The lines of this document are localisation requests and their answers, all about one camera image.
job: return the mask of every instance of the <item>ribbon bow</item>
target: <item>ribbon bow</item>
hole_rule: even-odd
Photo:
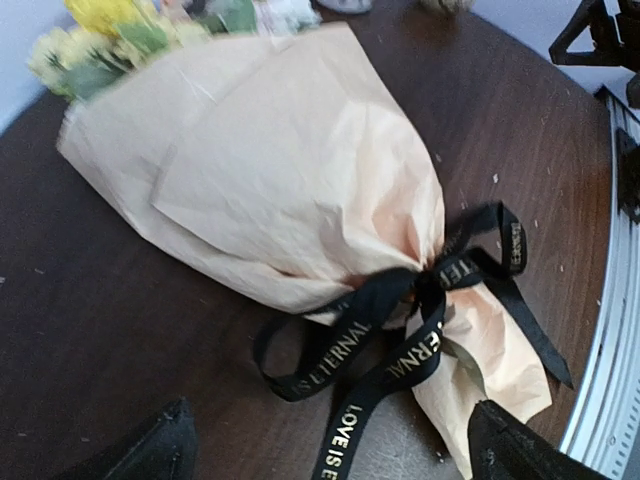
[[[502,240],[500,263],[482,248],[467,248],[474,236],[494,230],[499,230]],[[313,480],[346,478],[376,405],[391,393],[418,385],[436,370],[447,291],[484,282],[514,318],[545,368],[573,388],[565,359],[538,325],[513,280],[527,265],[526,235],[517,217],[501,202],[494,203],[463,218],[454,231],[430,270],[393,268],[380,272],[358,290],[323,308],[276,318],[256,337],[253,358],[263,378],[276,395],[295,402],[331,385],[408,294],[414,297],[412,313],[420,311],[423,325],[367,372],[341,404],[327,430]],[[339,314],[330,336],[303,351],[296,371],[281,377],[266,374],[264,359],[274,335],[294,319],[327,312]]]

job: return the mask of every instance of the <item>flower bouquet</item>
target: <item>flower bouquet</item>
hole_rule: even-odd
[[[308,2],[226,0],[191,18],[176,0],[66,0],[78,25],[38,39],[28,62],[52,92],[89,100],[123,76],[173,50],[228,33],[293,32],[314,25]]]
[[[524,228],[493,205],[445,243],[429,153],[349,27],[274,35],[301,22],[234,1],[191,18],[142,0],[67,0],[80,26],[41,39],[30,62],[75,100],[58,149],[149,242],[292,315],[257,337],[260,366],[287,321],[327,325],[302,370],[262,372],[283,398],[331,384],[390,320],[407,326],[328,429],[314,478],[345,478],[372,409],[406,388],[468,478],[479,400],[524,422],[551,404],[544,367],[570,383],[512,280]],[[467,248],[491,230],[501,263]]]

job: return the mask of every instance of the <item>wooden table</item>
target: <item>wooden table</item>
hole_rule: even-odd
[[[519,283],[579,386],[606,262],[604,107],[473,15],[448,22],[396,0],[351,23],[436,159],[448,217],[503,199],[527,226]],[[0,141],[0,478],[47,478],[180,395],[195,410],[197,479],[308,478],[332,392],[291,405],[268,391],[250,348],[274,312],[135,234],[56,153],[64,108],[45,95]],[[575,395],[551,388],[531,425],[557,444]],[[351,478],[458,478],[443,451],[398,394]]]

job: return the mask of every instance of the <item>peach wrapping paper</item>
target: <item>peach wrapping paper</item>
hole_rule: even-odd
[[[417,271],[442,247],[429,153],[344,24],[165,55],[72,107],[58,148],[142,237],[287,312],[379,270]],[[523,421],[550,405],[500,303],[483,286],[449,301],[445,334],[473,356],[486,395]],[[469,477],[466,425],[484,393],[466,375],[443,354],[414,392]]]

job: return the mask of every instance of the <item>white wall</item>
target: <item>white wall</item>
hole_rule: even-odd
[[[618,11],[616,0],[607,2],[611,12]],[[549,46],[579,3],[580,0],[477,0],[474,11],[549,58]],[[71,23],[63,0],[0,0],[0,133],[41,92],[38,80],[25,66],[34,41],[55,25],[66,27]],[[583,36],[576,46],[590,49],[588,36]],[[621,78],[630,76],[619,68],[563,70],[591,91],[605,82],[624,85]]]
[[[72,19],[63,0],[0,0],[0,133],[42,91],[26,67],[31,46]]]
[[[606,0],[605,3],[610,15],[620,12],[617,0]],[[473,11],[549,60],[549,47],[567,26],[579,4],[580,0],[476,0]],[[593,50],[590,35],[581,35],[571,50]],[[597,90],[603,83],[619,83],[621,77],[631,77],[624,68],[560,68],[589,91]]]

